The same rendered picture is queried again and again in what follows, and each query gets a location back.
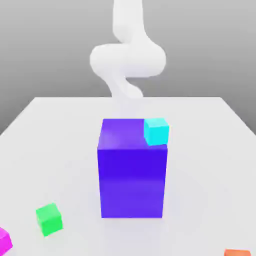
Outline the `small cyan cube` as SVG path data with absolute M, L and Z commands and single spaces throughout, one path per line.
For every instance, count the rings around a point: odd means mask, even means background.
M 170 126 L 164 118 L 145 118 L 144 138 L 149 146 L 167 145 Z

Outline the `small green cube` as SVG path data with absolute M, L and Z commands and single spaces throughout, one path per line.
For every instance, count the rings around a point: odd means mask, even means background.
M 35 212 L 37 223 L 44 237 L 63 229 L 62 215 L 55 203 L 38 208 Z

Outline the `small orange cube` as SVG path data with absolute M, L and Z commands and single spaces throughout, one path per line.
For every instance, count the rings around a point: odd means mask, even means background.
M 252 255 L 249 250 L 226 249 L 224 251 L 224 256 L 252 256 Z

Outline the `small magenta cube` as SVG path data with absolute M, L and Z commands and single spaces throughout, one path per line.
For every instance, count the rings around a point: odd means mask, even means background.
M 3 256 L 13 247 L 10 234 L 0 227 L 0 256 Z

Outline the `large purple box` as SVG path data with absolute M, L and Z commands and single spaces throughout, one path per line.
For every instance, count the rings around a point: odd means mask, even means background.
M 97 146 L 102 218 L 161 218 L 167 158 L 167 144 L 146 142 L 143 119 L 103 119 Z

